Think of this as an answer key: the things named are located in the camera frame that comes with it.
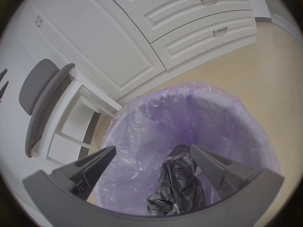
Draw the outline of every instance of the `purple trash bag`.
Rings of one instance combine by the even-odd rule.
[[[200,145],[260,172],[280,173],[268,136],[240,99],[206,82],[184,82],[130,100],[113,118],[101,147],[117,154],[93,194],[99,207],[149,215],[147,199],[155,192],[159,168],[178,145]],[[205,206],[220,200],[200,171]]]

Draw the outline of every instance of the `floor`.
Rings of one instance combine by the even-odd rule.
[[[302,78],[303,47],[277,25],[260,22],[255,44],[222,55],[151,90],[185,80],[206,81],[241,98],[270,137],[285,177],[278,196],[256,226],[264,226],[285,205],[302,178]],[[100,117],[92,145],[100,146],[110,121],[108,116]],[[88,202],[94,202],[92,195]]]

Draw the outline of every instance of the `crumpled black bag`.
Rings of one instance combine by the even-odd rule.
[[[205,195],[200,180],[194,176],[197,164],[190,147],[179,145],[167,156],[159,170],[156,192],[147,198],[152,215],[175,214],[205,207]]]

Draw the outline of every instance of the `beige floor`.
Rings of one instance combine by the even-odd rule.
[[[256,226],[267,223],[290,198],[303,173],[303,47],[288,32],[257,23],[257,42],[204,63],[160,86],[206,81],[239,96],[270,137],[285,182]],[[93,144],[100,145],[110,117],[102,117]]]

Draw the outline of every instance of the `plastic bag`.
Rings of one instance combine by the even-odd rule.
[[[156,192],[147,198],[147,209],[152,215],[175,214],[202,210],[205,196],[201,181],[194,176],[197,164],[190,147],[179,145],[167,156],[160,167]]]
[[[117,154],[94,187],[96,205],[150,215],[147,198],[155,192],[159,167],[181,144],[201,145],[256,173],[265,167],[280,172],[269,138],[238,97],[205,82],[186,82],[138,96],[117,112],[101,143],[116,146]],[[219,201],[207,177],[197,177],[205,205]]]

